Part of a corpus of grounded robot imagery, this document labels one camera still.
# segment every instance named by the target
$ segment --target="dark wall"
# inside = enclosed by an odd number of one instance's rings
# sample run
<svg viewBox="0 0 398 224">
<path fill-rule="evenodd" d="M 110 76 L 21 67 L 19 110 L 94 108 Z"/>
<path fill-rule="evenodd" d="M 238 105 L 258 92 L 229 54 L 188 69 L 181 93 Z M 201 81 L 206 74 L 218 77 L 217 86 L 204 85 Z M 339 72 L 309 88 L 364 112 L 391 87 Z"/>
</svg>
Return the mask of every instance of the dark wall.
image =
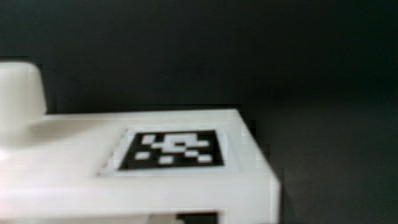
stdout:
<svg viewBox="0 0 398 224">
<path fill-rule="evenodd" d="M 393 0 L 3 0 L 0 59 L 39 64 L 48 113 L 236 107 L 286 223 L 393 223 L 396 12 Z"/>
</svg>

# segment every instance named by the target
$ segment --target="black square pattern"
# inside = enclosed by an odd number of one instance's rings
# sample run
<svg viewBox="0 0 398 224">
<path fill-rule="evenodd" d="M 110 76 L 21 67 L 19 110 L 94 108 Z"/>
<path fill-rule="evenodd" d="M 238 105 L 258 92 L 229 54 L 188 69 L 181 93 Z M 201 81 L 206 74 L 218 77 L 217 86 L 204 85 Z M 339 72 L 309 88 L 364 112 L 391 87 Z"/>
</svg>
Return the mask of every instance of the black square pattern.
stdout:
<svg viewBox="0 0 398 224">
<path fill-rule="evenodd" d="M 222 165 L 220 144 L 213 130 L 139 132 L 119 170 Z"/>
</svg>

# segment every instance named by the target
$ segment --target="white plastic object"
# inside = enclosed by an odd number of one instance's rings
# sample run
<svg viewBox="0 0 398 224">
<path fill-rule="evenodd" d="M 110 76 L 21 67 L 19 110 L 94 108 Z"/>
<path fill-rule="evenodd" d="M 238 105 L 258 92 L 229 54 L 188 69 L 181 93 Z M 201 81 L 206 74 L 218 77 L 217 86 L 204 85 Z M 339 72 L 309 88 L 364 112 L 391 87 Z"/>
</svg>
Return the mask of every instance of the white plastic object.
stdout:
<svg viewBox="0 0 398 224">
<path fill-rule="evenodd" d="M 28 63 L 0 63 L 0 144 L 19 143 L 46 112 L 41 74 Z"/>
<path fill-rule="evenodd" d="M 0 63 L 0 87 L 2 224 L 153 224 L 156 214 L 197 212 L 217 212 L 218 224 L 277 223 L 279 181 L 236 110 L 44 115 L 39 71 L 27 63 Z M 222 166 L 112 167 L 137 133 L 210 129 Z"/>
</svg>

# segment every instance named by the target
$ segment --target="white plastic block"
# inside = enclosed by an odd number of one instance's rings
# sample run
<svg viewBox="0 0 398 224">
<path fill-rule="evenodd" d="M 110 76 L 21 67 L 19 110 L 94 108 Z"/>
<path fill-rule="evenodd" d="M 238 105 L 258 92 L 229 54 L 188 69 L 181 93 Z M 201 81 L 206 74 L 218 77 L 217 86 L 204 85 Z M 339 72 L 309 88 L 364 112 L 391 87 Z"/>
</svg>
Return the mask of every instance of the white plastic block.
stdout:
<svg viewBox="0 0 398 224">
<path fill-rule="evenodd" d="M 0 224 L 181 223 L 206 212 L 217 224 L 279 222 L 238 111 L 44 115 L 39 70 L 0 63 Z"/>
</svg>

